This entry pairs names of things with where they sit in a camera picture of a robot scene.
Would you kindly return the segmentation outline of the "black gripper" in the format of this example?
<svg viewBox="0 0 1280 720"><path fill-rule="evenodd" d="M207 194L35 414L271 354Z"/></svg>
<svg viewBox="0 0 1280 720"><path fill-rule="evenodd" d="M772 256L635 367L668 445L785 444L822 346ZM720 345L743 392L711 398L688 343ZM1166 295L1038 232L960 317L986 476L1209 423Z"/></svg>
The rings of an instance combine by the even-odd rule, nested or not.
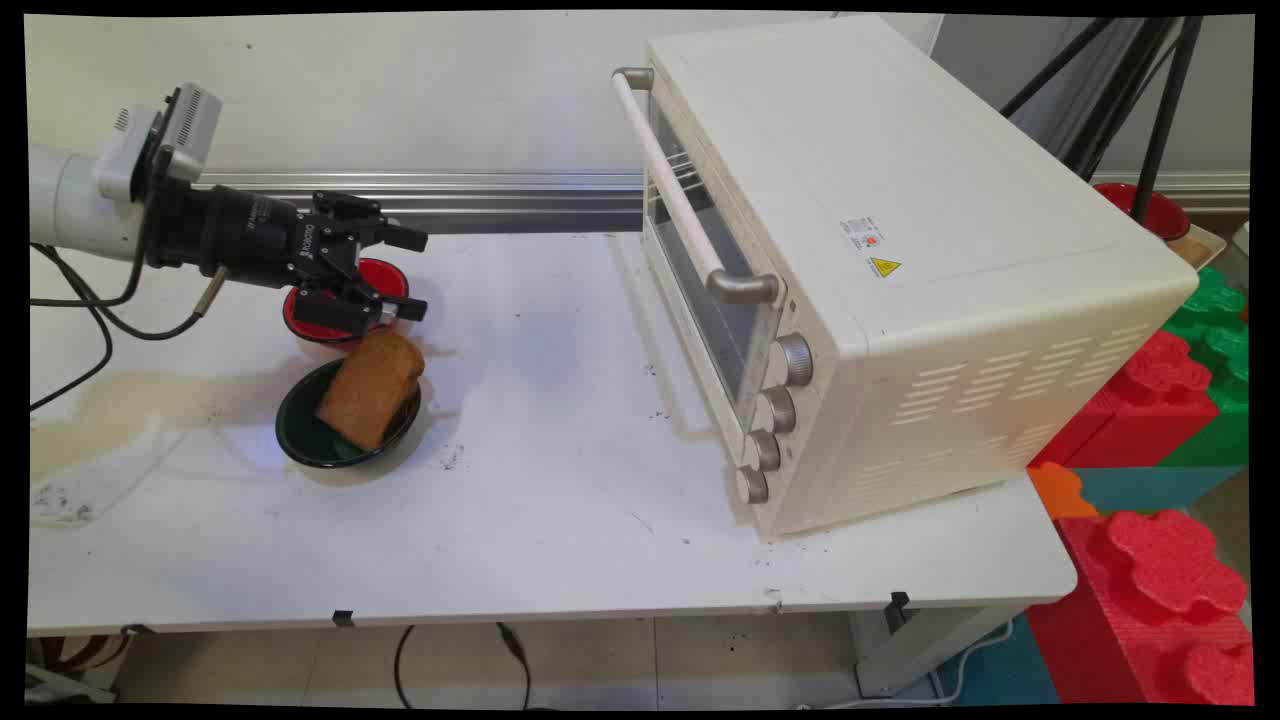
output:
<svg viewBox="0 0 1280 720"><path fill-rule="evenodd" d="M421 322L428 302L410 297L407 275L385 260L358 261L361 282L320 260L316 243L346 240L424 252L429 234L394 223L381 204L317 191L311 211L261 193L216 186L160 183L150 191L150 265L195 266L212 278L291 291L291 332L298 337L364 337L398 322Z"/></svg>

